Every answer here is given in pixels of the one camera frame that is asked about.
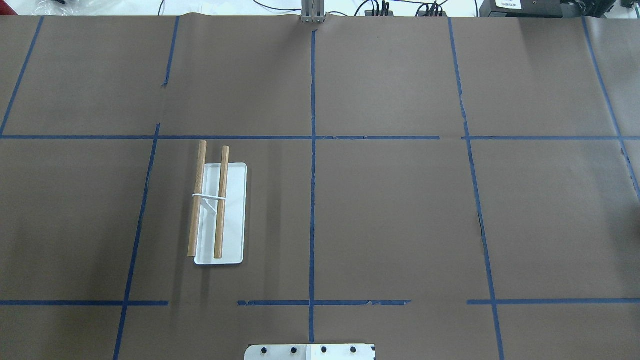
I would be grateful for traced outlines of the aluminium profile post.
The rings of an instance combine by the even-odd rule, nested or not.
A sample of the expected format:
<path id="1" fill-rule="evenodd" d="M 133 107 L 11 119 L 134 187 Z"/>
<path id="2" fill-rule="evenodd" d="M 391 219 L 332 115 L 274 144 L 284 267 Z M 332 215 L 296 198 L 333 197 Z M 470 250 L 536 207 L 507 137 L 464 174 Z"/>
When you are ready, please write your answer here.
<path id="1" fill-rule="evenodd" d="M 324 0 L 302 0 L 301 1 L 301 22 L 302 23 L 324 23 L 326 19 Z"/>

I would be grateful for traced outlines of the white metal mounting plate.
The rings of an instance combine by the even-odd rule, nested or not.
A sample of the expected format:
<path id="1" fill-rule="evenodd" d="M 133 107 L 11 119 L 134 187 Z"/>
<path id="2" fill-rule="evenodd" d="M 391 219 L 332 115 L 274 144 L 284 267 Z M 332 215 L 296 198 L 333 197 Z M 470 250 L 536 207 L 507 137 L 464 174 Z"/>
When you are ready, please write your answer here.
<path id="1" fill-rule="evenodd" d="M 375 360 L 374 344 L 254 344 L 247 347 L 245 360 Z"/>

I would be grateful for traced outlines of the black box with label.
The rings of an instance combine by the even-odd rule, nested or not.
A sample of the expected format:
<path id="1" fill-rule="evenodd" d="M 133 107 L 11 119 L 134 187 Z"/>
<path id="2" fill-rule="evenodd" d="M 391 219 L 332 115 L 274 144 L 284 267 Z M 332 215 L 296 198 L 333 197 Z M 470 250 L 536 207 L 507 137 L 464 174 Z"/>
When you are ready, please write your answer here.
<path id="1" fill-rule="evenodd" d="M 602 18 L 615 0 L 484 0 L 480 18 Z"/>

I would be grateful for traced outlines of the white wooden towel rack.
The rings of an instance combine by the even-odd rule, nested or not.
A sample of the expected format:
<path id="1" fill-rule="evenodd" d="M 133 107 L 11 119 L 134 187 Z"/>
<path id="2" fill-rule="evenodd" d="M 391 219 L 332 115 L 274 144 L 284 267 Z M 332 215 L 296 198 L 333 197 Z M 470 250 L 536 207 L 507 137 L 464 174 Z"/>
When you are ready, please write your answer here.
<path id="1" fill-rule="evenodd" d="M 187 255 L 195 265 L 239 265 L 245 257 L 249 168 L 230 161 L 207 162 L 208 142 L 198 143 Z"/>

